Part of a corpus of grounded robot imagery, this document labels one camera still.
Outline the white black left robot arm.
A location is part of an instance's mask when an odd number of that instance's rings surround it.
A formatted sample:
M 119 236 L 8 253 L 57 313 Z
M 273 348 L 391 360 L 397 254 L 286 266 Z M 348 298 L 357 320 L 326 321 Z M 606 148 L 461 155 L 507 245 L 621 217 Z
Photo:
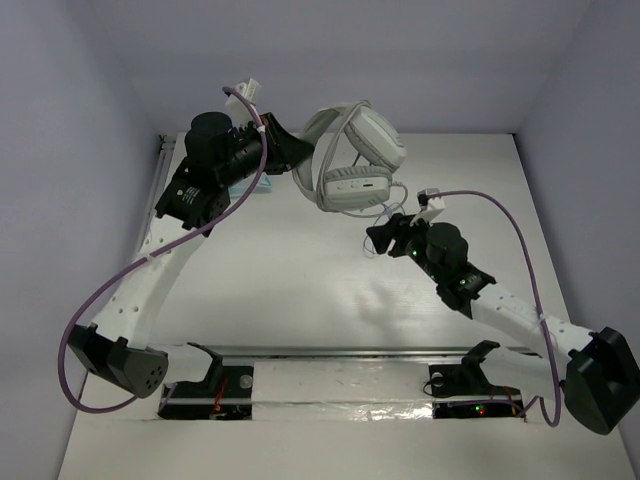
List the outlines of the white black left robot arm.
M 236 207 L 230 190 L 262 174 L 280 175 L 309 160 L 312 142 L 287 132 L 266 113 L 236 128 L 221 112 L 196 116 L 184 138 L 185 157 L 168 181 L 136 260 L 99 288 L 111 299 L 88 325 L 72 318 L 58 354 L 72 351 L 89 373 L 128 392 L 150 396 L 169 369 L 168 353 L 150 347 L 157 315 L 181 270 L 214 225 Z

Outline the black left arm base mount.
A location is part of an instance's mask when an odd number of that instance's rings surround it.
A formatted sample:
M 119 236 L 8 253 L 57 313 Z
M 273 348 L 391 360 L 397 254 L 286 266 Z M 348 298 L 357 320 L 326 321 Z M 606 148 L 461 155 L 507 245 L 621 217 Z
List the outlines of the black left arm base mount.
M 226 365 L 223 356 L 193 342 L 210 363 L 200 381 L 179 381 L 165 387 L 157 415 L 164 420 L 251 420 L 254 366 Z

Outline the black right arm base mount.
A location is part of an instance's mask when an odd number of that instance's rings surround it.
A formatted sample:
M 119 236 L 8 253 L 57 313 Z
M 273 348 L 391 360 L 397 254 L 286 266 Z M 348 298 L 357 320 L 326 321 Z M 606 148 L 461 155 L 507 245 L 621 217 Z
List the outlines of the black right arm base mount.
M 429 367 L 423 393 L 434 400 L 435 419 L 518 418 L 524 410 L 520 391 L 490 384 L 480 369 L 481 362 L 500 346 L 482 341 L 459 363 Z

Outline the white over-ear headphones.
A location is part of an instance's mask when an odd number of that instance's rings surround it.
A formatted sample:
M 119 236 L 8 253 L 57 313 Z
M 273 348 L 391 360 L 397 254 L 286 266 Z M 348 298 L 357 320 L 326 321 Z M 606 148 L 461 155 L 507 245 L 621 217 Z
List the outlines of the white over-ear headphones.
M 319 171 L 312 171 L 313 155 L 293 170 L 300 192 L 320 210 L 347 216 L 387 202 L 391 188 L 396 185 L 393 174 L 407 157 L 400 134 L 368 101 L 360 100 L 318 110 L 299 138 L 316 146 L 334 122 L 339 125 Z M 334 168 L 341 137 L 356 151 L 356 160 L 349 166 Z

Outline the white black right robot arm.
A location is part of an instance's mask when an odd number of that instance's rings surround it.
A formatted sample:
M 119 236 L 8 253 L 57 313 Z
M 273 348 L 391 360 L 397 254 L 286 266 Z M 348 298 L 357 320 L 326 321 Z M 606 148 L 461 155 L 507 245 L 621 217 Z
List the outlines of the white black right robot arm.
M 412 260 L 435 282 L 437 295 L 451 310 L 533 351 L 528 357 L 494 341 L 476 345 L 461 370 L 470 391 L 507 384 L 541 398 L 560 396 L 575 420 L 600 435 L 611 433 L 638 403 L 639 366 L 620 332 L 541 316 L 469 261 L 468 243 L 456 226 L 395 214 L 366 234 L 377 253 Z

